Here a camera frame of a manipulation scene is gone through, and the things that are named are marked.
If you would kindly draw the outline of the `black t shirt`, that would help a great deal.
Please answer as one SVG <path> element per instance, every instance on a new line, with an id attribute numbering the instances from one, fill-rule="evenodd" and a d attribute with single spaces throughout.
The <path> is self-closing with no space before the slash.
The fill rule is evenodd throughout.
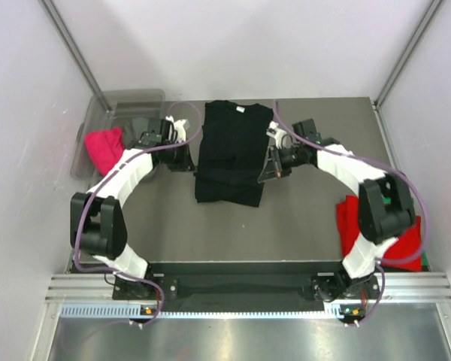
<path id="1" fill-rule="evenodd" d="M 260 104 L 226 100 L 204 106 L 202 140 L 195 173 L 198 203 L 231 202 L 257 208 L 264 185 L 258 182 L 273 111 Z"/>

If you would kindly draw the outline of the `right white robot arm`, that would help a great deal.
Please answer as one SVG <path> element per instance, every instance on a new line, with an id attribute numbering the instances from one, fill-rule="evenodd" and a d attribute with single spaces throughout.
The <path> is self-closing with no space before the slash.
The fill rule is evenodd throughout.
<path id="1" fill-rule="evenodd" d="M 335 292 L 351 298 L 374 273 L 375 263 L 415 223 L 409 186 L 398 175 L 354 157 L 339 141 L 323 138 L 312 119 L 293 125 L 293 132 L 270 122 L 266 134 L 274 140 L 258 181 L 291 174 L 294 167 L 312 165 L 333 176 L 358 198 L 359 233 L 334 273 Z"/>

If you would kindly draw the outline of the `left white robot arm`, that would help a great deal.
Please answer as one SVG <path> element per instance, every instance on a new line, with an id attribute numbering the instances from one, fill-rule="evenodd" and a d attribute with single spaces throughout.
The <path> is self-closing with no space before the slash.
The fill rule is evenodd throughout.
<path id="1" fill-rule="evenodd" d="M 191 172 L 196 167 L 189 151 L 187 119 L 136 117 L 122 128 L 112 143 L 118 145 L 116 160 L 103 170 L 103 179 L 85 193 L 75 193 L 70 203 L 71 246 L 74 264 L 82 253 L 101 262 L 108 270 L 129 281 L 139 298 L 155 291 L 155 280 L 147 275 L 148 262 L 128 243 L 123 206 L 137 185 L 157 168 Z"/>

